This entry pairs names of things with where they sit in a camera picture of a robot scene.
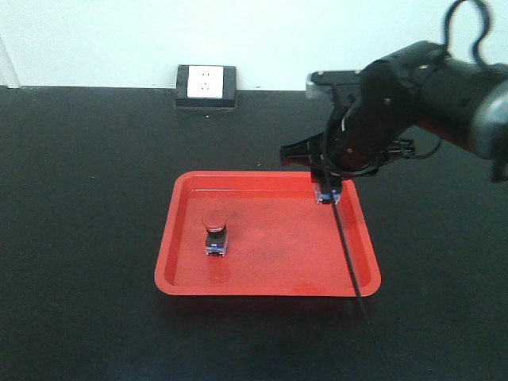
black tabletop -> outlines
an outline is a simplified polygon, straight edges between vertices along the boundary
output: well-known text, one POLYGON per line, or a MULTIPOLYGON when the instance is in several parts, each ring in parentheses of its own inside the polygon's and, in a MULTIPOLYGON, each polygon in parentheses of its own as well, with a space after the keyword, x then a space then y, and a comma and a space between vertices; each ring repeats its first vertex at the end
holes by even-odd
MULTIPOLYGON (((192 170, 280 167, 326 100, 244 91, 0 89, 1 380, 388 379, 354 298, 180 297, 154 269, 192 170)), ((417 129, 421 150, 435 137, 417 129)), ((381 288, 364 302, 394 379, 506 379, 508 187, 451 144, 356 180, 381 288)))

electrical outlet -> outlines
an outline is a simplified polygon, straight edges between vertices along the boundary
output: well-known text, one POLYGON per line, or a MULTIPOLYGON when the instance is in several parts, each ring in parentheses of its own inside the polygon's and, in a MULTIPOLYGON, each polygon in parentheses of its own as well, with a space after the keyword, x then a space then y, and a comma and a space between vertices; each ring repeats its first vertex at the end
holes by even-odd
POLYGON ((178 65, 175 107, 234 109, 236 106, 236 67, 178 65))
POLYGON ((223 66, 189 66, 188 98, 222 98, 223 66))

